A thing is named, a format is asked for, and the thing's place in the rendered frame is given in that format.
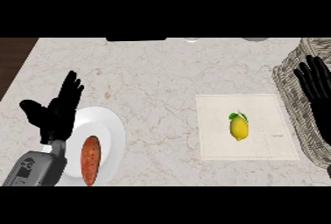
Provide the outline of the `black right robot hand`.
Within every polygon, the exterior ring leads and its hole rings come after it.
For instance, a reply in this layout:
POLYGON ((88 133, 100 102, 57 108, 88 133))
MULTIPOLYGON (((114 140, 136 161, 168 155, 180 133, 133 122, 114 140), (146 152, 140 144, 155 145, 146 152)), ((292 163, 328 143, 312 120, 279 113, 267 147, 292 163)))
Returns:
POLYGON ((310 104, 315 124, 323 141, 331 146, 331 70, 319 56, 306 56, 294 70, 310 104))

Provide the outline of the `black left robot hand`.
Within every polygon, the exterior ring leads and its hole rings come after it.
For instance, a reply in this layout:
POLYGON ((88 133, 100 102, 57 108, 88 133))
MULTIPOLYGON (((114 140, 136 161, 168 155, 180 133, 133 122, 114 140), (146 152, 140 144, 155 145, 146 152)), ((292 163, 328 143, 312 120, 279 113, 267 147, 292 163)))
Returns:
POLYGON ((81 79, 77 73, 69 71, 59 94, 46 107, 29 99, 19 102, 28 122, 40 129, 41 144, 51 144, 56 140, 66 141, 69 139, 83 90, 81 79))

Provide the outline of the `grey wicker basket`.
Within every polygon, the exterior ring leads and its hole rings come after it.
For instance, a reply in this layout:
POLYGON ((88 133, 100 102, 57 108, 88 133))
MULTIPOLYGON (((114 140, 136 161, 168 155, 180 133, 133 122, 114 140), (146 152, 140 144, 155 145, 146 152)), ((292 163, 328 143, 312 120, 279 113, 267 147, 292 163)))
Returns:
POLYGON ((319 135, 316 120, 294 70, 306 56, 319 56, 331 69, 331 38, 301 38, 297 48, 288 53, 282 64, 273 68, 273 83, 283 101, 301 151, 322 169, 331 165, 331 146, 319 135))

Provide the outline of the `yellow lemon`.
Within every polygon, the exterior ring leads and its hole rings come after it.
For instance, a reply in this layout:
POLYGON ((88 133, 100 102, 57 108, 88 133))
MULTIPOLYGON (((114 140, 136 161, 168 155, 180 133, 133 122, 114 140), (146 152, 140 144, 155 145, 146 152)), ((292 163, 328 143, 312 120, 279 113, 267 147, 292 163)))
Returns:
POLYGON ((248 137, 248 120, 241 112, 230 113, 230 135, 236 141, 242 141, 248 137))

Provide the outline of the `cream placemat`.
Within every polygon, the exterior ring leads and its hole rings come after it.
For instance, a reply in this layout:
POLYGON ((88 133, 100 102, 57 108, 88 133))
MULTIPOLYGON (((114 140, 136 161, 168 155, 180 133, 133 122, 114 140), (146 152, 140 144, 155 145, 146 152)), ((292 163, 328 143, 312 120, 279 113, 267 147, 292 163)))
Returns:
POLYGON ((298 160, 275 94, 196 96, 202 160, 298 160), (230 134, 230 114, 244 113, 248 137, 230 134))

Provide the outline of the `white plate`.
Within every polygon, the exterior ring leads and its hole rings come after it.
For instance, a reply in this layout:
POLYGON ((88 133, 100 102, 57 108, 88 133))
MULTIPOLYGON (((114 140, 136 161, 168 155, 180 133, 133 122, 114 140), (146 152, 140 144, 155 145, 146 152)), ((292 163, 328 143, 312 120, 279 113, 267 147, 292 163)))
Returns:
POLYGON ((72 134, 66 140, 66 168, 57 186, 85 186, 80 155, 83 144, 90 136, 97 137, 100 145, 94 186, 103 186, 115 175, 125 149, 124 124, 108 108, 85 107, 77 111, 72 134))

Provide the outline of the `orange sweet potato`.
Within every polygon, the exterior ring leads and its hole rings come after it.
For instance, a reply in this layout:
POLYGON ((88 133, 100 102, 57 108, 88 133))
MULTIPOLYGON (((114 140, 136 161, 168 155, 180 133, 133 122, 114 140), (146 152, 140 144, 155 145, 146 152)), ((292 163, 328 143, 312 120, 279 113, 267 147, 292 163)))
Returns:
POLYGON ((99 174, 99 163, 100 163, 99 138, 96 136, 90 136, 83 144, 80 155, 81 175, 87 186, 91 186, 94 184, 96 177, 99 174))

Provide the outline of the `black appliance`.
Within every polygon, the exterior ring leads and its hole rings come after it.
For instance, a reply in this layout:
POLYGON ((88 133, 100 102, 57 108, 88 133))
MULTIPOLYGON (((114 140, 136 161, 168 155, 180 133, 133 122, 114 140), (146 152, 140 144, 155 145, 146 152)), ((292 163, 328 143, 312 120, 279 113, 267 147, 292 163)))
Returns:
POLYGON ((114 37, 106 37, 108 42, 140 42, 140 41, 164 41, 167 38, 114 38, 114 37))

